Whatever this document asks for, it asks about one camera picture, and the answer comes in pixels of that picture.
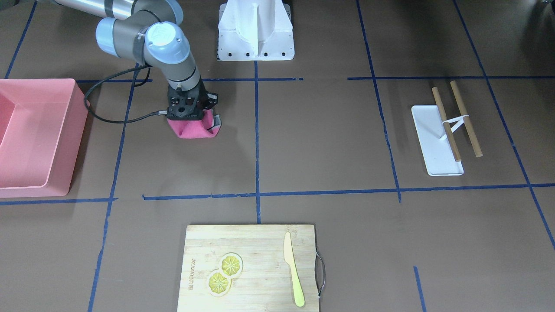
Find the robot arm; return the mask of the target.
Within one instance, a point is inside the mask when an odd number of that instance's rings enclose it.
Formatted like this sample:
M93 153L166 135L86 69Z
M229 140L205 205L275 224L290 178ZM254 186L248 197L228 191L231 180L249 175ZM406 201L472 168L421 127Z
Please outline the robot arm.
M176 0L56 0L99 16L95 37L105 53L129 59L141 69L155 67L168 81L169 120L202 120L218 102L206 90L190 43L180 28Z

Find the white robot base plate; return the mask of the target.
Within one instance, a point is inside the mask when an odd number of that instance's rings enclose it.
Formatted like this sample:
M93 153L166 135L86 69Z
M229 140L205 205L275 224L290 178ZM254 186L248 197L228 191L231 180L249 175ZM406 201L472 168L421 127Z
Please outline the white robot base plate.
M219 7L220 61L294 59L290 5L281 0L228 0Z

